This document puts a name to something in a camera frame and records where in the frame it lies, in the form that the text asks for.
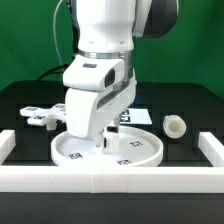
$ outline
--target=green backdrop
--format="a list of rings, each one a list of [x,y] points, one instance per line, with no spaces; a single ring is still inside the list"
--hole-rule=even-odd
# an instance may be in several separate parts
[[[18,80],[34,80],[59,64],[52,31],[57,3],[0,1],[0,89]],[[177,24],[166,36],[134,40],[137,80],[199,83],[224,99],[224,2],[179,0],[179,4]],[[57,28],[63,61],[70,63],[71,20],[65,5]]]

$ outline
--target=small white cylinder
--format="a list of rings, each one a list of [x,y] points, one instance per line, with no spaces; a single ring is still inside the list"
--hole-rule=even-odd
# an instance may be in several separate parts
[[[185,122],[177,115],[166,116],[163,128],[170,138],[180,138],[186,132]]]
[[[119,150],[119,135],[114,132],[104,132],[103,134],[107,143],[102,152],[105,154],[116,153]]]

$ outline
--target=white cup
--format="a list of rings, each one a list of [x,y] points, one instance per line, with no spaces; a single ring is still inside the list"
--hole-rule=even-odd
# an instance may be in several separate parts
[[[180,138],[186,132],[185,122],[177,115],[166,116],[163,128],[170,138]]]

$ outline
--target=white round tray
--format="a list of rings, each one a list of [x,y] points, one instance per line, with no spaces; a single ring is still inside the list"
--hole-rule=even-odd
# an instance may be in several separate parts
[[[163,158],[163,143],[155,135],[141,129],[120,126],[119,150],[105,154],[92,141],[83,141],[63,132],[51,143],[51,157],[58,166],[151,166]]]

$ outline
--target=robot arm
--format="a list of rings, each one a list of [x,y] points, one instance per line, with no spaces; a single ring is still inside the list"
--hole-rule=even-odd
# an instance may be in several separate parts
[[[162,36],[174,25],[178,4],[177,0],[71,0],[69,4],[80,39],[79,54],[63,76],[64,85],[70,87],[67,129],[76,138],[91,139],[134,101],[132,36],[152,36],[147,27],[154,27],[158,8],[166,18],[155,20],[157,26],[163,24],[156,34]]]

